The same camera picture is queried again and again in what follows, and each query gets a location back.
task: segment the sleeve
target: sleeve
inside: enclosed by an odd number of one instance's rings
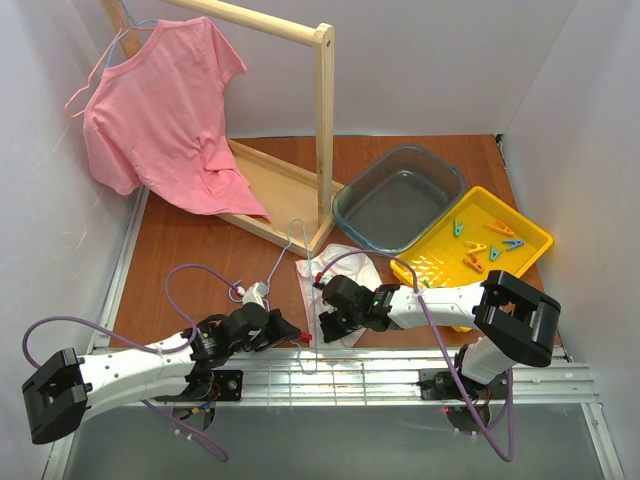
[[[98,129],[85,128],[84,139],[93,178],[120,195],[129,195],[141,185],[138,175],[120,149]]]
[[[210,65],[221,89],[224,89],[231,77],[236,73],[244,72],[247,66],[208,18],[204,19],[204,32],[205,52],[209,56]]]

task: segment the wooden frame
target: wooden frame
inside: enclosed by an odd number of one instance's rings
[[[221,218],[280,246],[289,243],[287,231],[291,221],[305,223],[312,255],[322,246],[334,226],[331,200],[342,185],[333,182],[333,103],[334,103],[334,32],[321,23],[310,28],[277,17],[220,2],[217,0],[164,0],[190,10],[237,25],[275,35],[313,48],[316,101],[316,168],[312,173],[258,150],[229,141],[238,168],[251,183],[251,189],[272,217],[268,223],[247,215],[224,214]],[[113,28],[117,31],[126,16],[119,0],[100,0]],[[131,30],[121,40],[130,58],[140,50],[140,40]],[[305,256],[301,228],[291,228],[291,251]]]

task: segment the wire hanger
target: wire hanger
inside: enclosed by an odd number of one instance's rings
[[[80,110],[78,113],[69,113],[69,105],[71,105],[71,102],[73,102],[76,97],[78,95],[80,95],[82,92],[88,90],[89,88],[91,88],[91,79],[93,78],[93,76],[95,75],[95,73],[98,71],[98,67],[100,67],[100,65],[102,64],[102,62],[104,62],[105,57],[107,58],[107,61],[105,63],[105,67],[109,66],[109,63],[111,62],[111,56],[113,55],[113,51],[115,50],[116,45],[118,44],[118,42],[127,34],[129,33],[131,30],[149,30],[149,31],[153,31],[153,28],[145,28],[142,27],[142,25],[146,24],[146,23],[151,23],[151,22],[157,22],[157,19],[148,19],[148,20],[143,20],[140,23],[137,23],[133,17],[129,14],[129,10],[127,10],[127,6],[124,4],[123,0],[118,0],[120,2],[120,4],[122,5],[122,9],[124,10],[124,13],[127,17],[127,22],[123,21],[122,19],[120,19],[120,28],[118,29],[118,33],[116,33],[116,36],[113,38],[113,40],[111,41],[111,43],[109,44],[109,47],[107,47],[107,49],[105,50],[105,52],[102,54],[102,56],[100,57],[100,60],[98,60],[98,63],[96,64],[95,67],[93,67],[93,70],[91,70],[91,73],[89,74],[89,78],[87,79],[87,85],[85,85],[84,87],[80,88],[78,91],[76,91],[76,93],[74,93],[71,98],[69,99],[69,101],[64,105],[64,111],[67,113],[67,115],[71,118],[76,118],[79,117],[80,115],[82,115],[84,113],[84,109]]]
[[[145,25],[147,23],[153,23],[153,22],[158,22],[157,18],[149,18],[147,20],[143,20],[140,23],[137,23],[133,17],[131,16],[131,14],[129,14],[129,10],[127,9],[127,6],[124,4],[124,0],[119,0],[120,5],[122,5],[122,9],[124,10],[124,14],[127,16],[127,20],[129,22],[132,23],[132,25],[127,25],[127,29],[116,36],[116,41],[110,46],[111,51],[109,52],[109,56],[107,57],[107,62],[105,63],[105,66],[108,68],[109,65],[111,65],[111,57],[113,55],[113,51],[116,49],[116,45],[118,44],[118,42],[120,41],[120,39],[122,39],[127,33],[129,33],[129,31],[131,31],[131,29],[133,28],[134,30],[154,30],[153,28],[141,28],[142,25]]]

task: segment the white cloth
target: white cloth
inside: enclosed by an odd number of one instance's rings
[[[331,306],[325,306],[322,304],[322,292],[316,289],[314,289],[313,292],[316,307],[315,318],[313,318],[313,307],[311,306],[312,282],[310,280],[310,277],[315,278],[315,276],[322,271],[325,265],[327,265],[338,255],[346,252],[351,252],[353,250],[358,249],[354,247],[347,247],[345,245],[327,245],[327,248],[325,248],[320,255],[311,259],[311,275],[309,275],[309,263],[307,259],[298,260],[296,262],[298,282],[300,283],[300,291],[302,292],[304,309],[307,312],[307,324],[309,325],[309,333],[314,336],[311,342],[309,342],[311,347],[315,347],[315,342],[317,341],[318,348],[351,348],[360,339],[365,331],[365,329],[363,328],[361,330],[352,332],[346,337],[343,337],[340,340],[336,340],[335,342],[325,343],[323,340],[322,329],[320,328],[319,316],[323,312],[329,312],[335,309]],[[380,275],[378,275],[376,267],[373,265],[371,259],[364,253],[343,258],[327,271],[327,273],[323,277],[323,280],[327,282],[335,275],[344,275],[346,277],[349,277],[359,285],[363,285],[370,290],[375,290],[382,284],[382,280],[380,280]],[[316,338],[316,335],[314,335],[314,331],[317,332],[318,338]]]

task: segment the brown table surface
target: brown table surface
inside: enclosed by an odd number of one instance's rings
[[[313,137],[257,138],[240,142],[282,160],[315,170]],[[502,156],[491,135],[437,137],[336,137],[333,178],[343,184],[391,148],[412,143],[422,145],[457,167],[467,177],[469,187],[481,185],[514,208],[516,202]],[[353,242],[334,228],[326,244]],[[232,226],[215,216],[199,216],[182,211],[151,193],[146,205],[135,251],[129,268],[115,331],[136,342],[151,343],[187,327],[163,293],[167,274],[183,263],[203,263],[219,270],[232,281],[242,279],[248,287],[264,281],[280,255],[281,248]],[[269,302],[302,330],[308,330],[302,296],[293,263],[300,257],[286,253],[272,280]],[[387,260],[374,262],[383,282],[397,282]],[[523,280],[542,289],[535,266]],[[178,272],[171,293],[182,309],[197,321],[214,313],[229,313],[237,305],[227,296],[227,287],[207,272],[195,269]],[[477,332],[456,333],[441,328],[447,344],[473,342]],[[114,341],[112,346],[123,346]],[[429,327],[407,331],[376,333],[367,331],[356,344],[362,348],[402,348],[437,346]]]

